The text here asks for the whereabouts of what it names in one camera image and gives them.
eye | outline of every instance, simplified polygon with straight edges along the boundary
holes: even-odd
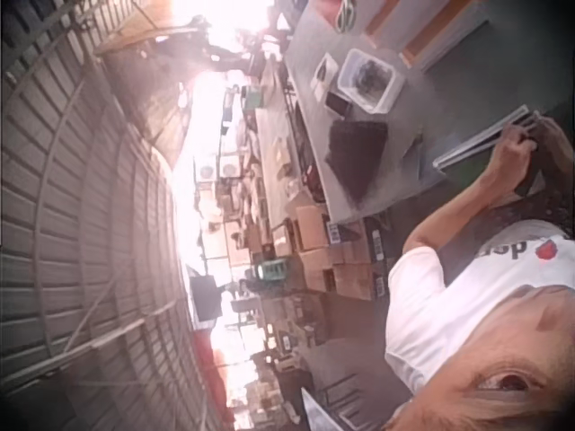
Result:
[[[530,388],[525,377],[513,373],[496,374],[477,385],[477,389],[487,391],[528,391]]]

package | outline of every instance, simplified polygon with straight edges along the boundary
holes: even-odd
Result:
[[[305,283],[315,292],[335,292],[333,269],[317,269],[305,272]]]
[[[356,241],[343,242],[341,248],[343,251],[343,263],[359,264],[371,263],[369,255],[369,244],[367,241],[366,228],[363,220],[345,224],[347,229],[358,234]]]
[[[325,229],[329,221],[325,205],[298,207],[296,213],[303,250],[318,249],[330,244]]]
[[[330,269],[333,265],[344,263],[343,248],[341,245],[332,245],[310,251],[302,251],[299,257],[304,264],[305,272]]]
[[[333,276],[338,295],[366,301],[385,295],[384,275],[374,265],[336,265]]]

hair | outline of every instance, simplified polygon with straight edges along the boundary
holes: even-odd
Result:
[[[572,411],[575,405],[564,410],[537,410],[537,409],[505,409],[491,414],[479,414],[477,417],[462,416],[460,418],[446,418],[436,411],[425,409],[423,411],[401,411],[384,425],[382,431],[547,431],[563,428],[557,424],[572,421]]]

paper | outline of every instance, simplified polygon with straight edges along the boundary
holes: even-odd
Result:
[[[310,83],[312,92],[318,102],[322,101],[323,96],[330,89],[333,78],[339,70],[340,66],[335,62],[330,54],[326,53],[325,56],[323,56],[322,61],[320,61],[320,64],[317,65],[314,77]]]

red logo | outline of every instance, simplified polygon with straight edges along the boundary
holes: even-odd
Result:
[[[557,245],[553,240],[547,240],[537,247],[535,254],[539,259],[551,260],[557,255]]]

